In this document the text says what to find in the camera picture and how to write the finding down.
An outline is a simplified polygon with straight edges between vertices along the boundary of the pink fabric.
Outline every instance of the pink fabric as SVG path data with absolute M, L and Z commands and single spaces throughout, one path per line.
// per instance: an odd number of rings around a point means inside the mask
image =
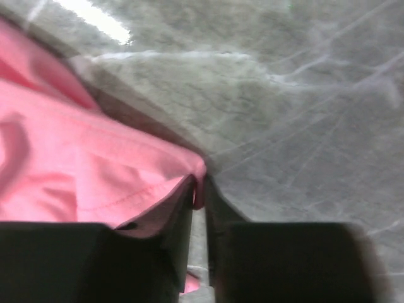
M 0 220 L 115 228 L 184 176 L 202 180 L 200 156 L 109 119 L 55 57 L 1 20 L 0 45 Z

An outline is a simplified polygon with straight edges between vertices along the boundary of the gray marble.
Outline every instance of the gray marble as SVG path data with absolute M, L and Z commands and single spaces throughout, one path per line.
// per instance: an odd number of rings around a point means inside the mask
M 260 221 L 348 221 L 404 302 L 401 0 L 0 0 L 114 119 L 202 153 Z M 195 213 L 190 268 L 213 302 Z

